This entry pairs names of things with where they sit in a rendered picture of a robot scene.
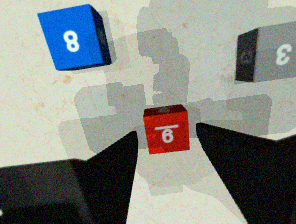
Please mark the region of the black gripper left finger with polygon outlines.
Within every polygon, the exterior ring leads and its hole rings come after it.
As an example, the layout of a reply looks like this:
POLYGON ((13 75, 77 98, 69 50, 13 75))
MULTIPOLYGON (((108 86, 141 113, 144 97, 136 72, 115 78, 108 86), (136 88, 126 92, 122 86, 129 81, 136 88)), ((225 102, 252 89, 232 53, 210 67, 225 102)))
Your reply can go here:
POLYGON ((69 202, 83 224, 126 224, 137 158, 131 131, 88 160, 0 167, 0 209, 69 202))

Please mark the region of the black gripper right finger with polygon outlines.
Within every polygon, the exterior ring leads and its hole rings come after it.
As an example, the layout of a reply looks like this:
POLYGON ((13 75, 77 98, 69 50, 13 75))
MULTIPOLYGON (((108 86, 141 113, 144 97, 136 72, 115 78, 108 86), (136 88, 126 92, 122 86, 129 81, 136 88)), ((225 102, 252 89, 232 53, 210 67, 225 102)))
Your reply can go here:
POLYGON ((196 134, 248 224, 296 224, 296 134, 272 140, 205 123, 196 134))

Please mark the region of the red block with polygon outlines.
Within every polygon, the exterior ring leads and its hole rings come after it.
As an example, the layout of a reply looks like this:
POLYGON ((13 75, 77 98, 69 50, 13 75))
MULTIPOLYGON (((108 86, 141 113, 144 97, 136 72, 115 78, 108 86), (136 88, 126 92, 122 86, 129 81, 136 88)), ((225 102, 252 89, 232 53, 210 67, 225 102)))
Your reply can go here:
POLYGON ((144 110, 149 154, 190 150, 188 111, 182 104, 144 110))

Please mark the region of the grey block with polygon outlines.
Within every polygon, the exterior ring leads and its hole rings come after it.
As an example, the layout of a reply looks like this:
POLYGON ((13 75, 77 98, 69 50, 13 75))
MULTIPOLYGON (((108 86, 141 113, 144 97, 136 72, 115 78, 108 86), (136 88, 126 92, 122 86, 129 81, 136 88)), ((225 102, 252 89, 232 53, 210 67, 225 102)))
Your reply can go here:
POLYGON ((238 36, 236 81, 296 77, 296 21, 259 27, 238 36))

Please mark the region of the blue block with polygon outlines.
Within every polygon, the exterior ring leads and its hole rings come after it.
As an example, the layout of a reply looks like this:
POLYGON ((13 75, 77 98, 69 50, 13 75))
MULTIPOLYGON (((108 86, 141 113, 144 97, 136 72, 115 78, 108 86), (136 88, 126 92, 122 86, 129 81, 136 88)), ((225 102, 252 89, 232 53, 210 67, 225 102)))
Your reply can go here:
POLYGON ((92 5, 37 15, 56 70, 74 71, 112 63, 102 16, 92 5))

